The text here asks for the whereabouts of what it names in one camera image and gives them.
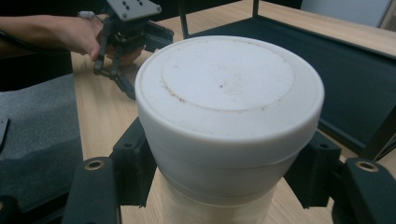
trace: wooden table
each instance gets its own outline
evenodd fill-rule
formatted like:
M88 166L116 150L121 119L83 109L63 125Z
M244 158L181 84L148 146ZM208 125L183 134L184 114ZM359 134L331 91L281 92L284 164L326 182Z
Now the wooden table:
M196 33L233 21L251 17L252 2L244 0L230 5L215 7L188 16L190 33ZM319 16L300 10L260 2L260 15L299 26L323 35L329 35L369 49L376 49L396 55L396 33L347 21ZM179 18L161 21L161 24L175 32L175 41L182 39ZM141 64L150 56L143 54L135 66L126 67L123 73L133 81ZM84 159L108 156L115 143L137 116L135 101L130 100L117 85L106 77L95 76L93 63L88 56L73 54L73 68L76 81L78 119ZM396 174L396 152L393 151L383 161ZM146 208L122 207L123 223L162 223L161 183L157 172ZM332 201L327 208L304 210L282 179L264 223L332 223Z

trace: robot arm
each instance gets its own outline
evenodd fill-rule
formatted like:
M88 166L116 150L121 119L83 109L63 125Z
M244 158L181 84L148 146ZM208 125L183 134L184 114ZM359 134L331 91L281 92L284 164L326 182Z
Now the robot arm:
M134 87L127 77L120 74L120 58L123 54L146 46L145 50L153 52L173 43L173 31L161 27L149 20L150 16L161 13L161 7L149 0L107 0L110 8L104 20L101 48L93 72L114 80L129 98L134 100ZM106 46L116 49L113 64L104 68Z

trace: white plastic cylinder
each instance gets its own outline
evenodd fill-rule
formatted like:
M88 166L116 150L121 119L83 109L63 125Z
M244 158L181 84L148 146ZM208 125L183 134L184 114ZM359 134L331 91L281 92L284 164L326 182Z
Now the white plastic cylinder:
M215 207L242 214L236 211L260 199L269 203L266 196L313 136L324 99L320 77L306 61L236 36L197 37L156 52L140 68L135 92L171 189L164 191L175 202L209 206L201 209L208 215Z

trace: black metal bracket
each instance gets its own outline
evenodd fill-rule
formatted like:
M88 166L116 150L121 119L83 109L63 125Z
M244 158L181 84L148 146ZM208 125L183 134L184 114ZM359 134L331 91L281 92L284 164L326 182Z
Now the black metal bracket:
M316 133L285 179L303 208L328 206L337 224L387 224L396 220L396 181L375 161L339 161L341 149Z

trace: wooden surface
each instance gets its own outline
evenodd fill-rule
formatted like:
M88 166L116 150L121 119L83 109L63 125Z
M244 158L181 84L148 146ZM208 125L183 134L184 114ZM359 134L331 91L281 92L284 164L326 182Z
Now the wooden surface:
M190 14L188 16L190 33L249 18L252 2L245 0ZM396 55L396 34L393 32L264 2L261 2L260 14L366 48ZM161 24L175 32L175 41L182 39L179 18L161 21ZM133 82L138 68L149 56L150 53L143 52L136 60L135 66L124 68L123 73ZM136 118L135 102L122 93L113 81L106 77L95 76L92 72L93 63L90 62L88 56L73 54L73 68L76 77L78 119L84 159L108 156L115 143ZM391 171L394 171L394 174L396 174L395 158L395 153L392 153L383 161ZM146 208L122 207L123 223L163 222L159 175L157 172ZM332 202L329 202L327 208L304 210L285 180L282 179L277 185L264 223L332 223L331 209Z

